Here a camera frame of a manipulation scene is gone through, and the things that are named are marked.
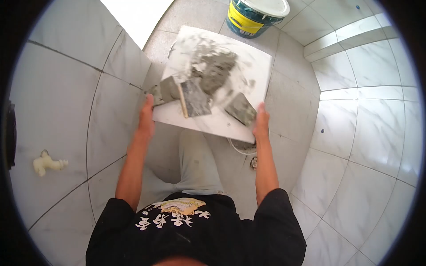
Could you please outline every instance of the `bucket lid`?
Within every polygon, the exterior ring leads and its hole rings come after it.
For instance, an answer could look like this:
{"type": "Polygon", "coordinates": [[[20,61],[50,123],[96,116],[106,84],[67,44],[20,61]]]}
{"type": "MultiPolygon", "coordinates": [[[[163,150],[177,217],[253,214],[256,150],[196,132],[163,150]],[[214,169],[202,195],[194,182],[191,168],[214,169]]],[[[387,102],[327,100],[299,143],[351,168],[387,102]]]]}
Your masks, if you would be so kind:
{"type": "Polygon", "coordinates": [[[271,17],[285,17],[290,12],[286,0],[241,0],[254,10],[271,17]]]}

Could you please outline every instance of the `yellow bucket label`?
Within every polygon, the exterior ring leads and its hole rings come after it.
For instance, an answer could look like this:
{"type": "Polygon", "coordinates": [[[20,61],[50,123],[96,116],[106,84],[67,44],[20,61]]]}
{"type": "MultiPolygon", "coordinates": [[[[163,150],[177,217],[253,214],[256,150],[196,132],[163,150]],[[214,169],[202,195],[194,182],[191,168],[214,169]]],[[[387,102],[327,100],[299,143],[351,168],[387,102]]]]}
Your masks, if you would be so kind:
{"type": "Polygon", "coordinates": [[[237,28],[253,34],[258,32],[260,28],[264,25],[242,15],[240,12],[238,12],[238,10],[235,9],[234,5],[232,4],[232,1],[229,4],[228,18],[232,22],[232,24],[234,24],[237,28]]]}

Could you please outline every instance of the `marble-patterned tile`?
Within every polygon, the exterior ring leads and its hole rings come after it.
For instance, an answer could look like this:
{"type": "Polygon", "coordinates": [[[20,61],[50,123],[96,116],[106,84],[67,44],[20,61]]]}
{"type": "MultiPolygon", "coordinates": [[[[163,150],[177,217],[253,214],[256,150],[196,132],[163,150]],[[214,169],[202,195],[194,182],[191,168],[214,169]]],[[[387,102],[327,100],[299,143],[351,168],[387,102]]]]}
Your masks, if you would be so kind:
{"type": "Polygon", "coordinates": [[[90,106],[100,72],[27,43],[17,63],[10,100],[15,104],[17,147],[10,171],[14,198],[27,228],[86,180],[90,106]],[[46,149],[66,159],[63,171],[39,177],[32,161],[46,149]]]}
{"type": "Polygon", "coordinates": [[[51,3],[29,39],[102,69],[122,28],[99,0],[51,3]]]}
{"type": "Polygon", "coordinates": [[[412,67],[410,56],[404,48],[401,40],[391,39],[389,40],[389,44],[391,45],[392,51],[397,61],[402,85],[417,86],[416,76],[412,67]]]}
{"type": "Polygon", "coordinates": [[[311,148],[348,159],[354,140],[357,111],[357,100],[320,101],[311,148]]]}
{"type": "Polygon", "coordinates": [[[405,137],[398,179],[416,186],[423,158],[423,120],[419,103],[406,101],[405,137]]]}
{"type": "Polygon", "coordinates": [[[106,61],[104,71],[142,87],[151,61],[126,31],[122,31],[106,61]]]}
{"type": "Polygon", "coordinates": [[[360,248],[381,217],[396,179],[349,162],[323,219],[360,248]]]}
{"type": "Polygon", "coordinates": [[[404,100],[400,86],[380,86],[358,88],[358,99],[404,100]]]}
{"type": "Polygon", "coordinates": [[[340,157],[309,149],[291,193],[322,217],[336,194],[347,164],[348,161],[340,157]]]}
{"type": "Polygon", "coordinates": [[[397,177],[404,143],[404,102],[358,100],[350,161],[397,177]]]}
{"type": "Polygon", "coordinates": [[[89,190],[84,183],[53,206],[29,234],[52,265],[84,265],[94,227],[89,190]]]}
{"type": "Polygon", "coordinates": [[[387,40],[346,51],[359,87],[400,85],[397,64],[387,40]]]}
{"type": "Polygon", "coordinates": [[[321,218],[293,196],[293,194],[288,194],[288,197],[290,199],[291,207],[293,208],[294,216],[296,216],[306,240],[318,225],[321,218]]]}
{"type": "Polygon", "coordinates": [[[312,63],[321,91],[357,86],[346,52],[330,55],[312,63]]]}
{"type": "Polygon", "coordinates": [[[388,205],[360,251],[379,264],[398,236],[410,210],[415,188],[401,182],[395,183],[388,205]]]}
{"type": "Polygon", "coordinates": [[[315,0],[309,6],[335,30],[373,15],[363,0],[315,0]]]}
{"type": "Polygon", "coordinates": [[[322,220],[306,241],[302,266],[343,266],[356,252],[353,245],[322,220]]]}
{"type": "Polygon", "coordinates": [[[93,100],[87,134],[87,175],[126,154],[133,133],[133,115],[141,90],[102,74],[93,100]]]}
{"type": "Polygon", "coordinates": [[[333,28],[310,6],[307,6],[281,30],[305,46],[329,34],[333,28]]]}
{"type": "Polygon", "coordinates": [[[175,0],[157,25],[157,30],[178,33],[191,26],[219,33],[229,5],[210,0],[175,0]]]}

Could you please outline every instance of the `man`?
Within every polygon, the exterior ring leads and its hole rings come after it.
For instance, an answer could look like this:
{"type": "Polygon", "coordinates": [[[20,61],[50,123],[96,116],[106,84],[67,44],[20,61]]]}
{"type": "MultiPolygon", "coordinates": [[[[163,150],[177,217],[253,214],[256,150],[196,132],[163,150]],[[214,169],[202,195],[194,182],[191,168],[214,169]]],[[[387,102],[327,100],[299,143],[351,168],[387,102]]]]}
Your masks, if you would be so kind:
{"type": "Polygon", "coordinates": [[[179,140],[181,181],[170,184],[144,168],[154,135],[153,97],[139,114],[115,198],[93,230],[86,265],[301,265],[306,242],[287,193],[279,188],[269,142],[269,114],[259,105],[254,220],[240,220],[224,193],[213,154],[200,132],[179,140]],[[146,202],[135,214],[139,200],[146,202]]]}

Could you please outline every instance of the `black t-shirt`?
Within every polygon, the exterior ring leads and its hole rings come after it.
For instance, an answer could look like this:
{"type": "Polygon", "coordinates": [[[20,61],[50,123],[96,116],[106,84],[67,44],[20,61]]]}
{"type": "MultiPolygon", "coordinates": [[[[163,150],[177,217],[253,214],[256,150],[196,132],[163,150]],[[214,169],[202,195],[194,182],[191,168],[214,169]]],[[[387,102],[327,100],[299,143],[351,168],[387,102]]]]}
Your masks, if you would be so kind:
{"type": "Polygon", "coordinates": [[[99,217],[86,265],[153,265],[187,256],[214,265],[301,265],[306,242],[287,193],[271,191],[254,220],[240,220],[225,195],[173,193],[134,213],[112,198],[99,217]]]}

